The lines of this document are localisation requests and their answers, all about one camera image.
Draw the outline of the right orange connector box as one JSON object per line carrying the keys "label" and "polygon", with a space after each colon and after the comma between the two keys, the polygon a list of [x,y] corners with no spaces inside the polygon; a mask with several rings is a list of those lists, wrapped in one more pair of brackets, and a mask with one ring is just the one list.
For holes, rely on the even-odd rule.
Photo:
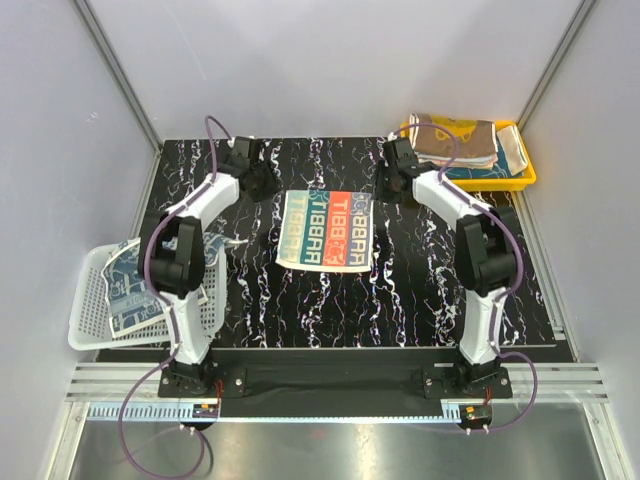
{"label": "right orange connector box", "polygon": [[461,407],[461,420],[472,427],[490,425],[493,408],[490,404],[465,405]]}

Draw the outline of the blue white patterned towel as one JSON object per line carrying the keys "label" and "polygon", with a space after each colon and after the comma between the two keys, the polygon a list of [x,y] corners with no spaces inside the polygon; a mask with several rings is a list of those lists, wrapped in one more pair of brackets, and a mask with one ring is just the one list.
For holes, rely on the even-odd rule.
{"label": "blue white patterned towel", "polygon": [[[203,234],[203,242],[205,276],[198,291],[198,305],[203,328],[213,336],[222,324],[216,317],[216,281],[226,272],[226,250],[245,242],[209,231]],[[139,238],[120,243],[101,271],[109,327],[115,340],[149,338],[161,342],[168,335],[166,317],[160,300],[147,290],[138,272],[139,250]]]}

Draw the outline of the light blue white towel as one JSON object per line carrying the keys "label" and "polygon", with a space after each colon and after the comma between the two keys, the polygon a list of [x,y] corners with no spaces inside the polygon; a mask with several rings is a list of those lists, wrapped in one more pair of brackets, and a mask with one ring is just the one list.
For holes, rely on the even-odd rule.
{"label": "light blue white towel", "polygon": [[[444,154],[431,154],[416,152],[416,155],[420,162],[431,162],[435,165],[444,166],[450,160],[450,155]],[[493,151],[491,153],[481,154],[479,156],[463,156],[459,154],[452,162],[453,168],[477,168],[477,169],[490,169],[498,159],[498,153]]]}

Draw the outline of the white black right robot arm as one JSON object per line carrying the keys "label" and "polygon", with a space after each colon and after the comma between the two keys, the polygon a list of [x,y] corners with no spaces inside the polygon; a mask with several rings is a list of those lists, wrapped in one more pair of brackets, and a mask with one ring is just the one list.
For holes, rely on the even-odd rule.
{"label": "white black right robot arm", "polygon": [[485,367],[500,357],[499,317],[506,298],[519,288],[523,257],[510,228],[513,217],[458,187],[435,166],[421,163],[410,141],[390,136],[378,163],[374,198],[384,203],[411,199],[455,230],[454,267],[465,289],[466,310],[458,351],[462,366],[454,384],[476,396],[490,383]]}

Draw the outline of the yellow brown bear towel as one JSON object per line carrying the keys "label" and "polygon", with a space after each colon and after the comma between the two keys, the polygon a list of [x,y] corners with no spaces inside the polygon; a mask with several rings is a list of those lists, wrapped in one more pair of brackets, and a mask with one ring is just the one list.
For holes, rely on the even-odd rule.
{"label": "yellow brown bear towel", "polygon": [[495,124],[487,120],[453,119],[429,114],[411,114],[410,124],[430,123],[408,130],[411,145],[416,152],[450,155],[454,153],[454,141],[458,154],[479,156],[497,152]]}

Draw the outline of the white plastic laundry basket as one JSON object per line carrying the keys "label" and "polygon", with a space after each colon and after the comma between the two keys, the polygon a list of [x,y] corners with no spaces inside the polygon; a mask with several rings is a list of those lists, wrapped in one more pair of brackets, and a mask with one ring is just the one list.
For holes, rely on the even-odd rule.
{"label": "white plastic laundry basket", "polygon": [[[112,338],[108,321],[108,308],[105,301],[105,285],[101,278],[101,271],[110,253],[118,245],[111,244],[97,247],[85,257],[69,320],[68,341],[70,346],[76,350],[134,347],[162,343],[170,339],[169,329],[168,335],[161,342],[152,342],[149,338],[131,340],[115,340]],[[226,267],[226,272],[221,279],[216,281],[216,317],[222,321],[222,324],[226,308],[226,259],[223,261],[223,265]],[[202,325],[204,336],[209,340],[215,337],[220,328],[213,336],[208,336]]]}

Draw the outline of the orange connector box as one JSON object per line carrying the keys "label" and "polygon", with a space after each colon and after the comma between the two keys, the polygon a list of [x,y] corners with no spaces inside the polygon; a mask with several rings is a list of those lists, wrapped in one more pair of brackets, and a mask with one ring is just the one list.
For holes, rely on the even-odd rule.
{"label": "orange connector box", "polygon": [[193,405],[193,418],[214,419],[219,417],[218,403],[197,403]]}
{"label": "orange connector box", "polygon": [[490,425],[493,408],[490,404],[465,405],[461,407],[461,420],[472,427]]}

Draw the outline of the striped rabbit text towel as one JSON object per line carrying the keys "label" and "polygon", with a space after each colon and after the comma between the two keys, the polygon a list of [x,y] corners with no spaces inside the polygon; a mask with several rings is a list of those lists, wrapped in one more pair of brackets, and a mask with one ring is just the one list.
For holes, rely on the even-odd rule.
{"label": "striped rabbit text towel", "polygon": [[373,198],[369,193],[289,190],[276,263],[322,273],[364,273],[373,266]]}

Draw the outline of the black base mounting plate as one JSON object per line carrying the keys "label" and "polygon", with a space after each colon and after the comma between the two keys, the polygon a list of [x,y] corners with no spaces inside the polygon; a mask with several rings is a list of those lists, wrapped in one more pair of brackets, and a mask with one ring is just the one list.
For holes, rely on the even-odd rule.
{"label": "black base mounting plate", "polygon": [[498,360],[475,372],[452,348],[231,350],[210,352],[199,373],[171,367],[161,375],[161,397],[247,398],[276,390],[415,394],[427,399],[513,397]]}

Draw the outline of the pink white rabbit towel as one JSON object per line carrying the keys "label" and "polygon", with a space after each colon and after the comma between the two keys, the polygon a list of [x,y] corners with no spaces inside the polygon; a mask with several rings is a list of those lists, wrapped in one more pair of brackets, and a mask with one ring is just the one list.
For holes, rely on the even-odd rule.
{"label": "pink white rabbit towel", "polygon": [[454,160],[451,160],[450,157],[419,154],[418,158],[420,161],[432,162],[439,166],[445,166],[450,163],[450,168],[468,168],[482,170],[492,169],[494,167],[494,164],[498,161],[497,154],[483,157],[456,157]]}

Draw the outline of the left orange connector box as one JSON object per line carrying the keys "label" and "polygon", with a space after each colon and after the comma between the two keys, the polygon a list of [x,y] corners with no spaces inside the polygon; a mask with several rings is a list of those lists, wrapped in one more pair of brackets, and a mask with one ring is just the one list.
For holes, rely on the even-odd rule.
{"label": "left orange connector box", "polygon": [[218,403],[197,403],[193,405],[193,418],[214,419],[219,417]]}

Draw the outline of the aluminium frame rail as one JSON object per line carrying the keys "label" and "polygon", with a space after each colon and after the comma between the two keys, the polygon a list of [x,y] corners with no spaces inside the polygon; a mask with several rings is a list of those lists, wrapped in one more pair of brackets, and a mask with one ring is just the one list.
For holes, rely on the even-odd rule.
{"label": "aluminium frame rail", "polygon": [[[117,401],[125,398],[134,384],[149,374],[134,392],[137,400],[153,398],[211,397],[213,387],[172,387],[162,374],[153,372],[151,363],[96,362],[76,366],[66,400]],[[400,368],[392,376],[377,378],[361,368],[331,370],[320,365],[304,367],[297,372],[293,367],[280,367],[264,372],[244,366],[225,368],[221,374],[222,396],[225,398],[253,398],[260,395],[309,394],[314,398],[322,394],[408,394],[441,403],[471,403],[483,399],[493,402],[513,401],[526,403],[532,396],[546,403],[606,403],[608,401],[600,372],[593,364],[564,363],[537,364],[534,369],[522,363],[508,363],[505,371],[485,387],[463,392],[445,378],[446,364],[437,364],[431,370]]]}

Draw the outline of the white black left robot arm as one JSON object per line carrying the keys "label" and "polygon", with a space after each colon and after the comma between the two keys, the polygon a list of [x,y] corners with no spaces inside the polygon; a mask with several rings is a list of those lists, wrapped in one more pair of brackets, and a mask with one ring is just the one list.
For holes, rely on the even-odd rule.
{"label": "white black left robot arm", "polygon": [[169,209],[148,213],[140,229],[138,272],[165,314],[170,359],[187,365],[181,384],[196,396],[208,394],[216,382],[214,369],[202,363],[210,344],[197,294],[206,270],[203,233],[242,195],[259,202],[280,190],[263,149],[262,140],[234,137],[214,172]]}

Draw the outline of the yellow plastic tray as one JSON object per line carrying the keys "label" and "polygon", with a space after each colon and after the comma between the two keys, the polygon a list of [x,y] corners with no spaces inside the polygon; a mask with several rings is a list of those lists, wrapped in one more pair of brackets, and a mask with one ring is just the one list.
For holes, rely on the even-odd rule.
{"label": "yellow plastic tray", "polygon": [[536,172],[516,123],[417,114],[396,132],[421,163],[443,167],[467,191],[521,191]]}

